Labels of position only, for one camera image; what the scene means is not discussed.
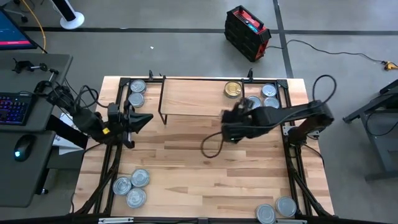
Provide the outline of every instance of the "floor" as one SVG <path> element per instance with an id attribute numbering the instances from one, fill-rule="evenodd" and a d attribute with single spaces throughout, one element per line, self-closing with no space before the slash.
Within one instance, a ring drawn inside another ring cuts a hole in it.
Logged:
<path id="1" fill-rule="evenodd" d="M 343 218 L 398 222 L 398 180 L 365 182 L 364 176 L 380 166 L 362 124 L 342 121 L 394 81 L 398 72 L 385 72 L 364 57 L 328 55 L 296 42 L 285 50 L 268 49 L 264 58 L 250 63 L 222 33 L 226 11 L 242 4 L 271 29 L 271 45 L 285 46 L 286 41 L 297 39 L 327 51 L 362 52 L 398 62 L 397 1 L 70 0 L 86 17 L 86 29 L 80 30 L 85 32 L 59 32 L 60 16 L 50 1 L 42 6 L 33 1 L 35 13 L 48 27 L 47 50 L 74 56 L 68 79 L 75 88 L 85 83 L 100 89 L 105 75 L 146 75 L 149 69 L 163 75 L 244 77 L 253 68 L 255 77 L 303 78 L 311 95 L 318 76 L 333 75 L 338 90 L 328 105 L 335 122 L 322 132 L 319 142 L 335 213 Z M 24 26 L 33 30 L 28 34 L 42 44 L 37 24 L 28 17 Z M 316 98 L 325 99 L 330 91 L 331 82 L 323 80 Z M 53 172 L 47 181 L 48 195 L 36 197 L 29 208 L 1 208 L 0 218 L 66 214 L 77 176 L 76 171 Z"/>

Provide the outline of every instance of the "monitor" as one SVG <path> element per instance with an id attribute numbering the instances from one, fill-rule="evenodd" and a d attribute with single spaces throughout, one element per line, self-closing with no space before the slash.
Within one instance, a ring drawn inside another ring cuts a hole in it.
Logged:
<path id="1" fill-rule="evenodd" d="M 36 43 L 0 8 L 0 50 L 36 49 Z"/>

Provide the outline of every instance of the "can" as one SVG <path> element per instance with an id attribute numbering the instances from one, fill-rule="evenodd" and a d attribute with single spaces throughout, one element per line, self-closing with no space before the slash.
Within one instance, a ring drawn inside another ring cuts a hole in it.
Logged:
<path id="1" fill-rule="evenodd" d="M 145 204 L 147 194 L 144 190 L 133 188 L 129 191 L 126 197 L 127 205 L 131 208 L 139 208 Z"/>
<path id="2" fill-rule="evenodd" d="M 145 103 L 144 95 L 141 93 L 131 93 L 129 96 L 129 102 L 131 106 L 140 108 Z"/>
<path id="3" fill-rule="evenodd" d="M 278 109 L 280 107 L 279 101 L 274 97 L 267 97 L 264 100 L 264 106 L 271 106 Z"/>
<path id="4" fill-rule="evenodd" d="M 136 169 L 131 174 L 131 183 L 136 187 L 145 187 L 149 183 L 149 173 L 144 169 Z"/>
<path id="5" fill-rule="evenodd" d="M 147 84 L 143 80 L 134 80 L 130 84 L 130 89 L 133 93 L 144 94 L 147 90 Z"/>
<path id="6" fill-rule="evenodd" d="M 126 195 L 131 190 L 131 182 L 127 177 L 119 177 L 113 183 L 113 192 L 116 195 Z"/>
<path id="7" fill-rule="evenodd" d="M 273 97 L 276 96 L 276 87 L 273 84 L 265 84 L 261 88 L 262 97 Z"/>
<path id="8" fill-rule="evenodd" d="M 253 106 L 251 107 L 252 110 L 256 109 L 259 106 L 262 106 L 260 98 L 258 98 L 256 96 L 249 96 L 248 99 L 253 102 Z"/>
<path id="9" fill-rule="evenodd" d="M 225 84 L 224 94 L 226 97 L 231 99 L 238 98 L 242 93 L 242 86 L 236 81 L 231 81 Z"/>
<path id="10" fill-rule="evenodd" d="M 256 218 L 262 224 L 274 224 L 276 215 L 274 208 L 269 204 L 262 204 L 256 208 Z"/>
<path id="11" fill-rule="evenodd" d="M 293 217 L 297 211 L 296 203 L 288 196 L 278 198 L 275 202 L 275 208 L 284 217 Z"/>

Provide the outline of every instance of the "gold can lid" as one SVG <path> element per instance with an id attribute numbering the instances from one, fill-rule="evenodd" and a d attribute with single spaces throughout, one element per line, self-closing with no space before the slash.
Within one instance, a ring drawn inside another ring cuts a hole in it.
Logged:
<path id="1" fill-rule="evenodd" d="M 225 85 L 225 93 L 228 94 L 229 96 L 238 96 L 242 92 L 242 86 L 238 82 L 228 82 Z"/>

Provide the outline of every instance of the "keyboard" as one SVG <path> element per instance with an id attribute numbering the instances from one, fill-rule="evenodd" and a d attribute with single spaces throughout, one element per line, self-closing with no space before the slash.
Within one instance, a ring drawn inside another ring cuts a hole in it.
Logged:
<path id="1" fill-rule="evenodd" d="M 0 125 L 26 125 L 34 102 L 31 93 L 0 93 Z"/>

